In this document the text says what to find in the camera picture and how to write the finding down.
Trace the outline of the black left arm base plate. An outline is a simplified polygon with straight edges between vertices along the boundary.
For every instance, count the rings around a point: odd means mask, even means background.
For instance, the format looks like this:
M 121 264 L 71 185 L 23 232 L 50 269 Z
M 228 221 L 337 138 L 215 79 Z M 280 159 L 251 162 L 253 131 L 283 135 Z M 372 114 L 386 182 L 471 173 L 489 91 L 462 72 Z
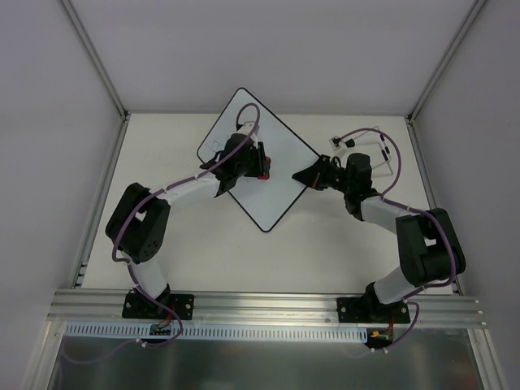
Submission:
M 156 301 L 173 309 L 181 320 L 192 319 L 193 294 L 172 293 L 169 289 L 166 289 L 156 298 Z M 125 297 L 121 316 L 124 319 L 164 320 L 169 314 L 169 312 L 145 298 L 136 289 L 133 289 Z

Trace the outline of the red whiteboard eraser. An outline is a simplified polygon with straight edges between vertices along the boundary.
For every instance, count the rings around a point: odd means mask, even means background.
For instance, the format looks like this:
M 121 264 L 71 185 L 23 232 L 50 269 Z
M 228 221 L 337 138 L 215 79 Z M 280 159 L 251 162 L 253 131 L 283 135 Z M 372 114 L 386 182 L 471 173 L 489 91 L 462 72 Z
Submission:
M 257 178 L 259 180 L 268 180 L 270 178 L 271 159 L 267 156 L 262 158 L 259 163 L 259 174 Z

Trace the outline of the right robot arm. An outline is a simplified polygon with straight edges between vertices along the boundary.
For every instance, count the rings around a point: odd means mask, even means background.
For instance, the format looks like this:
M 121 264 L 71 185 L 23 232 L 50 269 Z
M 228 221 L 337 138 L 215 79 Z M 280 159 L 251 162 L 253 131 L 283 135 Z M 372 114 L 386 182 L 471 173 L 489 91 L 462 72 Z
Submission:
M 409 208 L 378 193 L 372 186 L 368 155 L 351 154 L 344 166 L 338 158 L 322 155 L 292 177 L 310 189 L 343 193 L 350 215 L 396 236 L 398 267 L 368 284 L 358 299 L 339 305 L 341 322 L 388 322 L 406 298 L 451 284 L 465 271 L 466 258 L 448 212 Z

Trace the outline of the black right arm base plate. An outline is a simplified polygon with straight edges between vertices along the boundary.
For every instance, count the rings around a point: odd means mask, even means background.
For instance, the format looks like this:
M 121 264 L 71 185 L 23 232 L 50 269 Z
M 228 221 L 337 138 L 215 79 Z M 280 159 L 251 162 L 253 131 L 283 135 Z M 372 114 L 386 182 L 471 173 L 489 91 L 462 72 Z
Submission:
M 372 305 L 363 303 L 360 297 L 338 297 L 336 311 L 340 323 L 410 323 L 408 306 L 403 302 Z

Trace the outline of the white whiteboard black frame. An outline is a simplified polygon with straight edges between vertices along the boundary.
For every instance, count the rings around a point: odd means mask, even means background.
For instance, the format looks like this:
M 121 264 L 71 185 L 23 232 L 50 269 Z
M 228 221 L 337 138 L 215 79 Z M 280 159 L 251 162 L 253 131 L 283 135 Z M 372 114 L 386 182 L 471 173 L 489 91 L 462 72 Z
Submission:
M 271 159 L 266 180 L 241 177 L 229 194 L 262 232 L 270 232 L 305 192 L 293 174 L 313 165 L 319 154 L 249 90 L 232 95 L 197 149 L 203 163 L 222 150 L 236 123 L 253 122 L 260 115 L 258 138 Z

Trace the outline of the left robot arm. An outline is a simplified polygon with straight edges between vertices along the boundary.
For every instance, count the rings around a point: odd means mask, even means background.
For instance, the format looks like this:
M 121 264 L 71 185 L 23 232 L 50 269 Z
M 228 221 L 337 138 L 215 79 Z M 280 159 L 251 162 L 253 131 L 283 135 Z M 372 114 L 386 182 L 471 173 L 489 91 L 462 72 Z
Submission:
M 125 189 L 105 230 L 113 245 L 113 261 L 126 265 L 134 283 L 125 297 L 124 318 L 189 317 L 190 311 L 179 307 L 188 298 L 171 294 L 155 260 L 169 218 L 176 210 L 230 191 L 241 177 L 268 179 L 270 163 L 256 131 L 235 132 L 224 149 L 203 163 L 196 175 L 156 191 L 138 183 Z

